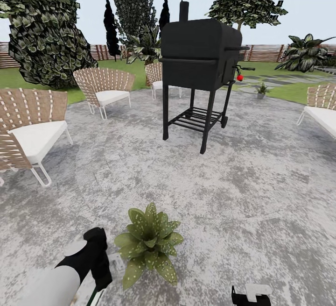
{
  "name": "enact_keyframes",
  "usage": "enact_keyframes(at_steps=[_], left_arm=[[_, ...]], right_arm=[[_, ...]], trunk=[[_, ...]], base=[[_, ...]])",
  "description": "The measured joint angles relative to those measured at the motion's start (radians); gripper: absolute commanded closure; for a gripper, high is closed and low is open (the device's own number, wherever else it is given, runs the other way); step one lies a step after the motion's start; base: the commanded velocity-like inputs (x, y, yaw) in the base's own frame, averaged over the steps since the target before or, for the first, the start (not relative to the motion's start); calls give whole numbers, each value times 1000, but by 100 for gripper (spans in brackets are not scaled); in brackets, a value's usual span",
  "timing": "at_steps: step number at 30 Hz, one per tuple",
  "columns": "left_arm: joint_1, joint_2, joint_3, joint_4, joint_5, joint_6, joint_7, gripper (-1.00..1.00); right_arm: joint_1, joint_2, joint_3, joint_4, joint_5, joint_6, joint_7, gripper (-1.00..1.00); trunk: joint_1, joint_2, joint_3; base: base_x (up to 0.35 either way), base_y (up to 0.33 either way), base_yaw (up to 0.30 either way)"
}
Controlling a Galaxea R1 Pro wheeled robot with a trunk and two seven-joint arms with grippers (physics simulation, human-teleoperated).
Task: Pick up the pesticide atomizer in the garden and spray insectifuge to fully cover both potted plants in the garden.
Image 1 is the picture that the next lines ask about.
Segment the insectifuge atomizer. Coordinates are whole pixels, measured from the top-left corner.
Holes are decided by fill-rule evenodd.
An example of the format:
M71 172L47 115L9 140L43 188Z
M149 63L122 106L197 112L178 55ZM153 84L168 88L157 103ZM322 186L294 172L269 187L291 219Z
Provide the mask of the insectifuge atomizer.
M105 292L105 288L103 288L100 292L98 292L97 288L95 288L87 306L98 306L100 300L103 297L104 292Z

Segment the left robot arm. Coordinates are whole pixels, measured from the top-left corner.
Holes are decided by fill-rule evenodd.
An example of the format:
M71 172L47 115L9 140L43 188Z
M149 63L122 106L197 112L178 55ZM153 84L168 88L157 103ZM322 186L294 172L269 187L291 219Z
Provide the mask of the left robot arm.
M106 254L104 228L88 230L83 239L64 253L64 259L17 306L70 306L90 270L98 292L112 282L110 268L123 279L126 271L120 253Z

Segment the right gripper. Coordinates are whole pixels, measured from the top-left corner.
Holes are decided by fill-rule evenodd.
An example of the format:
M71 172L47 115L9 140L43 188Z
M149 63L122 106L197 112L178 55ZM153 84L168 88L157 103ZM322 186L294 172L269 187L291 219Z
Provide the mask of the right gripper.
M234 286L231 293L232 302L237 306L271 306L266 296L256 296L257 302L250 302L245 294L236 294Z

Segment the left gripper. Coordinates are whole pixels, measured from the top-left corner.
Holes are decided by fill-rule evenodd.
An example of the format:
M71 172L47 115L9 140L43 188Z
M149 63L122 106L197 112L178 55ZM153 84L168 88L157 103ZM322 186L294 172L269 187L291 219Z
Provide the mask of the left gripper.
M112 282L112 275L109 269L108 256L99 266L92 266L91 273L96 283L97 291L100 292Z

